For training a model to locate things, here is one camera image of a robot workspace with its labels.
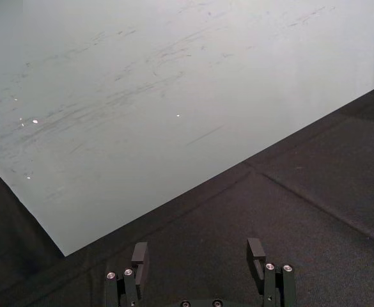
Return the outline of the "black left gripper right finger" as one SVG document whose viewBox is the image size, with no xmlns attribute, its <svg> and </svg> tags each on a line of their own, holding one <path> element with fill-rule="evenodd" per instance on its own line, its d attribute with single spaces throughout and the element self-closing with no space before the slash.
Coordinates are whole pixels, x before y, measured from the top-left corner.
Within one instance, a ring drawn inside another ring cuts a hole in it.
<svg viewBox="0 0 374 307">
<path fill-rule="evenodd" d="M 258 238 L 247 239 L 246 257 L 257 291 L 263 297 L 262 306 L 295 307 L 294 267 L 290 264 L 276 265 L 268 262 Z"/>
</svg>

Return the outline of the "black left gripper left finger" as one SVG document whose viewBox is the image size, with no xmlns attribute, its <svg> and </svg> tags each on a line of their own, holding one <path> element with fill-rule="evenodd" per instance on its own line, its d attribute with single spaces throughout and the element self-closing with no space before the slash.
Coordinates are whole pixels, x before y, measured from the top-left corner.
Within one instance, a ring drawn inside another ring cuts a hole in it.
<svg viewBox="0 0 374 307">
<path fill-rule="evenodd" d="M 131 266 L 105 275 L 105 306 L 139 306 L 149 271 L 147 242 L 134 246 Z"/>
</svg>

